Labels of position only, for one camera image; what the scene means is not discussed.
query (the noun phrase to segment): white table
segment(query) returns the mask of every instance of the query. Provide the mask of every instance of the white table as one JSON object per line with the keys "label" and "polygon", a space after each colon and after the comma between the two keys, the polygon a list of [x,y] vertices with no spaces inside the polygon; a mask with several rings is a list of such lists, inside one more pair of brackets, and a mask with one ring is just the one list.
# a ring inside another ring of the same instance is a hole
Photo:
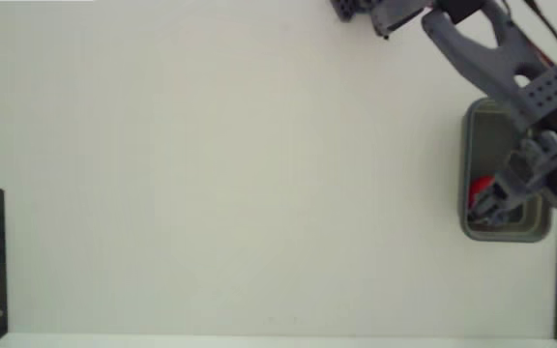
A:
{"label": "white table", "polygon": [[325,0],[0,3],[11,331],[550,338],[555,231],[458,224],[481,96]]}

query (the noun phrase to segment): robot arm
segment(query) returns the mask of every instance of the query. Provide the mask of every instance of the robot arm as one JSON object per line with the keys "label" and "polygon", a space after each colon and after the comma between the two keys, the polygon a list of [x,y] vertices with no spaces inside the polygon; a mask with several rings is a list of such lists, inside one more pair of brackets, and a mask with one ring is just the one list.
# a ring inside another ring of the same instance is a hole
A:
{"label": "robot arm", "polygon": [[[472,220],[506,221],[508,212],[541,194],[557,208],[557,65],[514,24],[495,0],[332,0],[339,17],[370,13],[378,35],[388,36],[426,7],[425,32],[454,68],[502,105],[519,133],[525,134],[481,191],[469,210]],[[456,25],[481,11],[491,22],[498,43],[485,47],[463,36]],[[519,86],[515,77],[529,79]]]}

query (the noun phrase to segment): white backdrop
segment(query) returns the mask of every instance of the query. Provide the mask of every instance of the white backdrop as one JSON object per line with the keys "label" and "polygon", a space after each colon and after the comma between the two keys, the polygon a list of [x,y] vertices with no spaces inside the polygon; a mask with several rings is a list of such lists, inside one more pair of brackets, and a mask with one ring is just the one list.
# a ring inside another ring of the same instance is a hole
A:
{"label": "white backdrop", "polygon": [[553,339],[204,337],[113,334],[9,333],[0,348],[557,348]]}
{"label": "white backdrop", "polygon": [[11,329],[550,337],[555,233],[459,228],[481,96],[326,0],[0,3]]}

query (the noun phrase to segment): gray container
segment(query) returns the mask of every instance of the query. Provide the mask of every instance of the gray container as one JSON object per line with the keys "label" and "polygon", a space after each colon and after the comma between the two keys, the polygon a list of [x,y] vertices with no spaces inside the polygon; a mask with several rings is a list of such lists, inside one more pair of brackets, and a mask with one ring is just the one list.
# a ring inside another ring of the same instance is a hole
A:
{"label": "gray container", "polygon": [[470,106],[463,120],[459,218],[465,234],[478,241],[533,243],[543,239],[551,225],[551,209],[537,196],[513,211],[509,223],[492,227],[469,222],[470,184],[493,175],[521,137],[495,101],[483,99]]}

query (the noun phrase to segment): red object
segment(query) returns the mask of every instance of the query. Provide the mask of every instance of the red object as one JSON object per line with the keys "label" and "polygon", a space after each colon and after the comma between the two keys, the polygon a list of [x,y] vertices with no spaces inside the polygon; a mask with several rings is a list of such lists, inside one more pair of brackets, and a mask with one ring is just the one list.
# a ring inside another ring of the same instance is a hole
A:
{"label": "red object", "polygon": [[468,205],[472,207],[474,204],[474,200],[476,199],[476,195],[479,194],[482,190],[486,189],[493,183],[492,176],[484,176],[472,182],[470,185],[470,191],[468,193]]}

